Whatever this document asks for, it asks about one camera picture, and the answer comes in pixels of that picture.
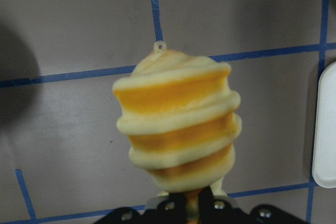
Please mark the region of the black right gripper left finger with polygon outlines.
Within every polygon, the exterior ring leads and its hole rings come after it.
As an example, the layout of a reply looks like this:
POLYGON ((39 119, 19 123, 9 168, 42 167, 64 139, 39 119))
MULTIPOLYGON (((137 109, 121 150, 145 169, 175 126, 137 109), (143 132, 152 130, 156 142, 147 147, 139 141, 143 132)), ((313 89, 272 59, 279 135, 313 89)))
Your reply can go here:
POLYGON ((183 194, 169 194, 157 206, 157 223, 187 223, 186 198, 183 194))

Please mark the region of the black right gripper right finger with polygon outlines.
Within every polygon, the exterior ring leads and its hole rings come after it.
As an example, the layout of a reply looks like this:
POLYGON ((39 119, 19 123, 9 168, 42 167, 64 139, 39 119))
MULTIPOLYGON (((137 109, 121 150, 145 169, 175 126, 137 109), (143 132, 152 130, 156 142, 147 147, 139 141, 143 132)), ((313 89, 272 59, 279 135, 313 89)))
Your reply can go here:
POLYGON ((224 196, 214 196, 209 186, 198 195, 200 223, 231 223, 231 205, 224 196))

